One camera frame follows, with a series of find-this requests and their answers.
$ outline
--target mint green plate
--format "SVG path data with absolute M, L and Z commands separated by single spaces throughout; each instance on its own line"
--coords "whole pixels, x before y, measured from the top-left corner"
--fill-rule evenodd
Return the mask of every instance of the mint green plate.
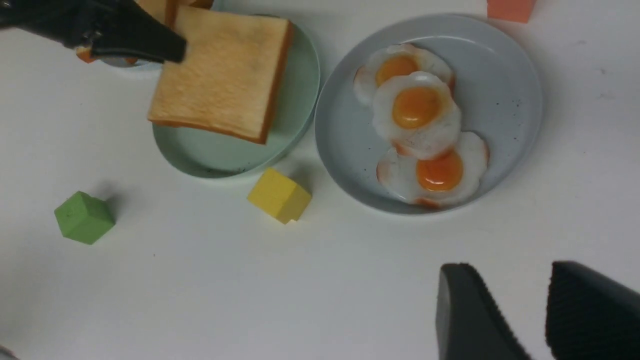
M 220 179 L 273 164 L 302 138 L 312 121 L 320 89 L 320 61 L 309 36 L 297 25 L 266 145 L 186 127 L 153 125 L 156 144 L 176 169 Z

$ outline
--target light blue plate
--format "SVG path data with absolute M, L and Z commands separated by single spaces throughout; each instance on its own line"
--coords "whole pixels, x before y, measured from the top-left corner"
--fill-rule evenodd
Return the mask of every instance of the light blue plate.
M 455 15 L 418 17 L 391 25 L 354 47 L 336 66 L 318 99 L 320 158 L 333 180 L 365 205 L 403 215 L 437 212 L 400 202 L 378 184 L 376 165 L 390 144 L 375 133 L 371 111 L 360 106 L 353 94 L 353 76 L 369 55 L 404 42 L 429 49 L 451 66 L 462 129 L 475 131 L 489 146 L 489 168 L 480 189 L 458 207 L 466 205 L 521 164 L 538 135 L 543 114 L 540 81 L 525 51 L 480 20 Z
M 210 131 L 153 125 L 158 149 L 169 164 L 185 174 L 219 179 L 260 171 L 298 143 L 312 121 L 320 89 L 320 61 L 309 36 L 299 26 L 294 30 L 267 144 Z

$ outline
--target wooden block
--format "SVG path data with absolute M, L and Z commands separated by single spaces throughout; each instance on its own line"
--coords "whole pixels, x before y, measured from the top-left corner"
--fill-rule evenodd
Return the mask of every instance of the wooden block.
M 83 192 L 73 194 L 54 213 L 62 236 L 89 245 L 115 225 L 107 204 Z
M 488 17 L 515 22 L 529 22 L 536 0 L 487 0 Z
M 247 200 L 286 224 L 300 218 L 311 201 L 311 194 L 275 169 L 268 168 L 249 193 Z

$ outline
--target toast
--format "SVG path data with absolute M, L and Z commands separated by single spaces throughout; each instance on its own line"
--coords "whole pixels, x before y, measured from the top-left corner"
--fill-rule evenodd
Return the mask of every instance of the toast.
M 181 6 L 175 30 L 188 48 L 165 62 L 148 119 L 265 144 L 293 25 L 285 19 Z

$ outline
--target fried egg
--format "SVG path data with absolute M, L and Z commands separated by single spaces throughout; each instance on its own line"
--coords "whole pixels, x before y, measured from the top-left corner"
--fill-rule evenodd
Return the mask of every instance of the fried egg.
M 460 135 L 462 112 L 435 75 L 414 72 L 389 79 L 373 99 L 371 124 L 400 155 L 433 159 L 451 150 Z
M 435 160 L 398 155 L 391 148 L 378 162 L 378 182 L 408 204 L 442 208 L 469 199 L 480 186 L 489 148 L 475 133 L 464 132 L 453 151 Z
M 356 72 L 353 90 L 358 101 L 370 106 L 380 85 L 394 76 L 409 75 L 416 71 L 434 74 L 453 91 L 456 78 L 447 63 L 432 52 L 411 44 L 392 45 L 371 54 Z

